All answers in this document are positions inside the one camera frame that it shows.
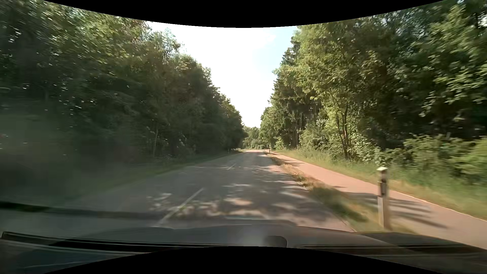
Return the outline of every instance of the forest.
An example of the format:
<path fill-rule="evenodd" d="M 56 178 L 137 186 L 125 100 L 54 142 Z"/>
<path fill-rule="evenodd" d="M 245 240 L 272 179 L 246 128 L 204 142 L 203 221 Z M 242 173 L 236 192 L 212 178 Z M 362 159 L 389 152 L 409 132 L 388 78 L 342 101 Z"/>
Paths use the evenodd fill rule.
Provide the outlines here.
<path fill-rule="evenodd" d="M 298 26 L 246 142 L 486 187 L 486 12 L 444 0 Z"/>
<path fill-rule="evenodd" d="M 240 147 L 239 112 L 210 69 L 180 48 L 170 30 L 153 31 L 147 21 L 1 0 L 5 183 Z"/>

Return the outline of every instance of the windshield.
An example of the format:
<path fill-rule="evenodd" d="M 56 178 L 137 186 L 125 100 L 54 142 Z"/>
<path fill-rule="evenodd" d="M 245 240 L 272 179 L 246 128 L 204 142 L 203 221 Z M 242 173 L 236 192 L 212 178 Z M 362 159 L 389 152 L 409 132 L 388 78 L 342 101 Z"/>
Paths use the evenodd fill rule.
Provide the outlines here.
<path fill-rule="evenodd" d="M 487 249 L 483 1 L 213 28 L 0 7 L 0 231 L 262 223 Z"/>

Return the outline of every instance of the white sky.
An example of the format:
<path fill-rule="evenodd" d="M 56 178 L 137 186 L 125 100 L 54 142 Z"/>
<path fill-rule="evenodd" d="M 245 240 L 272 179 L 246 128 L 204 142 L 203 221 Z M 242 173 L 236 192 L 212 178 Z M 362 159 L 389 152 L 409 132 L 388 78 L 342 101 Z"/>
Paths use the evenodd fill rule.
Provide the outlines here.
<path fill-rule="evenodd" d="M 213 84 L 230 98 L 246 126 L 259 126 L 275 75 L 296 27 L 215 28 L 151 23 L 169 28 L 183 50 L 211 69 Z"/>

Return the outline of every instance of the distant road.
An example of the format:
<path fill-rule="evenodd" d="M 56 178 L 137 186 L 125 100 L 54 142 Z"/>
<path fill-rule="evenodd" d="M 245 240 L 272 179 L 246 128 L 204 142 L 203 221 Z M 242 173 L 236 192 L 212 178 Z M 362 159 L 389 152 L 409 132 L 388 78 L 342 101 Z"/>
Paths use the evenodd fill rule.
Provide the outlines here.
<path fill-rule="evenodd" d="M 261 150 L 187 166 L 64 207 L 71 211 L 0 211 L 0 219 L 8 220 L 0 222 L 0 230 L 76 236 L 126 227 L 192 227 L 263 219 L 352 231 Z"/>

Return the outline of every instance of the grass verge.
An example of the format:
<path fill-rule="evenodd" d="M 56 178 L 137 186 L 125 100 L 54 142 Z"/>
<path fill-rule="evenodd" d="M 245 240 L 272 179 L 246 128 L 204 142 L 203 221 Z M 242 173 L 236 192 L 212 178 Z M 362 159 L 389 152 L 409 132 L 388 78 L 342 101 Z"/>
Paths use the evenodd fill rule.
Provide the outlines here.
<path fill-rule="evenodd" d="M 377 166 L 371 163 L 332 161 L 319 151 L 277 150 L 279 154 L 326 168 L 350 177 L 377 184 Z M 448 174 L 419 173 L 390 168 L 392 190 L 487 220 L 487 187 L 467 185 Z"/>
<path fill-rule="evenodd" d="M 303 174 L 295 167 L 284 163 L 277 157 L 266 153 L 272 161 L 279 165 L 293 179 L 306 188 L 316 200 L 330 208 L 335 215 L 346 221 L 358 232 L 383 232 L 386 231 L 378 223 L 377 208 L 374 208 L 357 200 L 350 199 L 346 193 L 341 192 L 325 183 Z M 414 233 L 411 229 L 392 223 L 392 229 L 396 232 Z"/>

